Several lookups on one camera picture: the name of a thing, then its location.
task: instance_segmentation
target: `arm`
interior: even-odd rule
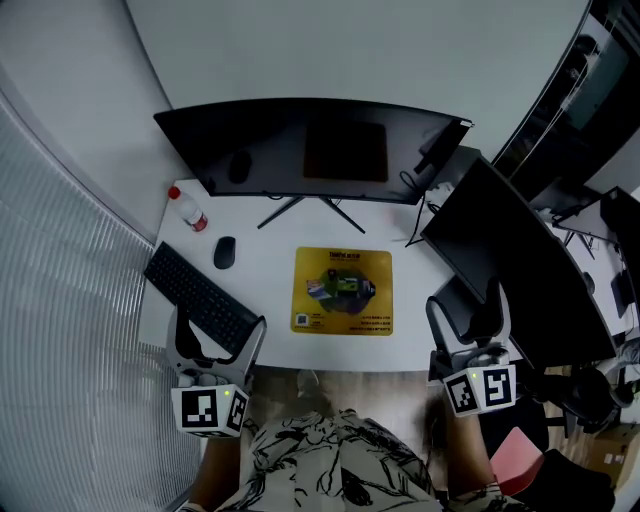
[[[456,418],[451,404],[447,411],[447,459],[451,497],[477,491],[496,481],[484,446],[477,415]]]
[[[189,502],[213,511],[239,488],[240,438],[209,439]]]

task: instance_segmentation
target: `black keyboard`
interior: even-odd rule
[[[165,242],[151,258],[145,277],[194,324],[232,356],[242,351],[258,317],[213,284]]]

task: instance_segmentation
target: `robotic arm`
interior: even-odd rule
[[[212,359],[202,353],[188,315],[179,307],[169,329],[175,332],[167,357],[178,375],[178,387],[171,390],[176,427],[198,437],[239,437],[249,403],[251,371],[267,332],[266,319],[258,319],[240,354],[230,359]]]
[[[515,404],[516,371],[509,364],[509,304],[502,285],[489,281],[487,300],[460,334],[435,297],[426,305],[436,343],[429,380],[441,380],[456,416],[481,414]]]

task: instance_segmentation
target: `wooden floor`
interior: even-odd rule
[[[296,370],[257,367],[249,417],[258,426],[281,417],[283,411],[297,400]],[[441,399],[442,387],[427,386],[427,372],[352,373],[317,372],[321,386],[336,410],[354,409],[360,417],[369,417],[389,429],[420,458],[427,461],[431,453],[429,472],[436,488],[446,485],[445,458],[429,450],[425,434],[426,417],[433,416],[433,405]],[[560,409],[546,404],[547,416],[561,415]],[[592,436],[577,431],[564,439],[560,427],[549,429],[550,448],[561,451],[570,460],[582,464]]]

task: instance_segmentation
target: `water bottle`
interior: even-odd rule
[[[169,203],[173,205],[178,215],[184,220],[191,229],[196,232],[202,231],[207,227],[209,221],[202,210],[189,194],[182,192],[178,187],[173,186],[169,189]]]

